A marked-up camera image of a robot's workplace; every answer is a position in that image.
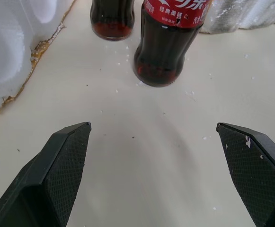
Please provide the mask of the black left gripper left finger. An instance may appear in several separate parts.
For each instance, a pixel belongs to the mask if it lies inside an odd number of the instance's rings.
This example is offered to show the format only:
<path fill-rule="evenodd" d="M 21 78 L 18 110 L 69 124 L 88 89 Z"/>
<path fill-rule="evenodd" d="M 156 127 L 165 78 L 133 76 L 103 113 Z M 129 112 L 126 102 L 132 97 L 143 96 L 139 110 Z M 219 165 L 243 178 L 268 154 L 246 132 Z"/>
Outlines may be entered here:
<path fill-rule="evenodd" d="M 0 227 L 66 227 L 82 179 L 91 124 L 51 135 L 0 198 Z"/>

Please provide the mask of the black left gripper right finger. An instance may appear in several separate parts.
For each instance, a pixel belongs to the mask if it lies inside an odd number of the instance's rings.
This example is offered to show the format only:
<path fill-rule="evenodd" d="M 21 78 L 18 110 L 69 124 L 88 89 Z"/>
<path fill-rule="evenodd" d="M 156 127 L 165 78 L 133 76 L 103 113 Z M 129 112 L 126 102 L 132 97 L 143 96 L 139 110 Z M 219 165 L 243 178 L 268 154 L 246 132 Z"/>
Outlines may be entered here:
<path fill-rule="evenodd" d="M 232 182 L 256 227 L 275 227 L 275 143 L 258 131 L 218 123 Z"/>

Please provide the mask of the white foam block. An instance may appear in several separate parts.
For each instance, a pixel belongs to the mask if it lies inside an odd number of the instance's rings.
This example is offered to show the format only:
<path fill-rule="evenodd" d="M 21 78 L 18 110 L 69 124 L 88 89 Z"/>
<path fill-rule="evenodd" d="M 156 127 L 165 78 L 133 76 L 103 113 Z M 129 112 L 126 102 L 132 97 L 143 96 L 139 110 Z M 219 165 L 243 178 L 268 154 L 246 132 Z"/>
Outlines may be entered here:
<path fill-rule="evenodd" d="M 75 0 L 0 0 L 0 109 L 29 80 Z"/>

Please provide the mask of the cola bottle with red label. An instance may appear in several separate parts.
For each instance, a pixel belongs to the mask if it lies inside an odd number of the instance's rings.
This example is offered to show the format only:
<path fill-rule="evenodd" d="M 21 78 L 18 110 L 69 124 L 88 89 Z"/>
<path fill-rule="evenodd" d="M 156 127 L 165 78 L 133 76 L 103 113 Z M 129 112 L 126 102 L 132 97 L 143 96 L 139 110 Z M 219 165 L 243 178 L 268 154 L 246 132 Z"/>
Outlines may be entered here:
<path fill-rule="evenodd" d="M 135 22 L 134 0 L 92 0 L 90 21 L 92 30 L 100 38 L 126 39 Z"/>
<path fill-rule="evenodd" d="M 180 75 L 185 54 L 201 30 L 212 0 L 144 0 L 141 40 L 134 72 L 152 87 L 165 87 Z"/>

